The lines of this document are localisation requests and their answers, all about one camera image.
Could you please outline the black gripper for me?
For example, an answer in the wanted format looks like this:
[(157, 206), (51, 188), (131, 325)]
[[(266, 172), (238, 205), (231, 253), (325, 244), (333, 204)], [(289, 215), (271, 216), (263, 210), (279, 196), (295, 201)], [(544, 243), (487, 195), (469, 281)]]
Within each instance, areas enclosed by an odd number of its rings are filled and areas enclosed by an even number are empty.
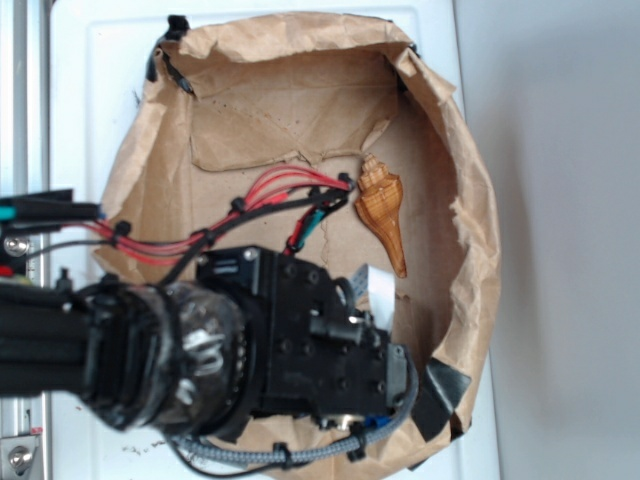
[[(205, 253), (196, 278), (242, 313), (246, 364), (236, 419), (323, 422), (390, 416), (409, 404), (406, 353), (386, 332), (395, 314), (392, 272), (364, 264), (350, 285), (313, 263), (249, 246)], [(375, 324), (357, 313), (362, 299)]]

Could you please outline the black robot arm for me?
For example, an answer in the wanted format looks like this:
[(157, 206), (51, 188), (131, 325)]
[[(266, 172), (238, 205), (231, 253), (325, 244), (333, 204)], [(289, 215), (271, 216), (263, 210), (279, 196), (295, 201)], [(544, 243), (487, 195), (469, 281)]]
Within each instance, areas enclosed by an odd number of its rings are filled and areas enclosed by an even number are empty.
[(1, 392), (44, 391), (117, 430), (232, 441), (257, 417), (403, 416), (417, 381), (347, 280), (251, 246), (207, 253), (192, 281), (3, 283)]

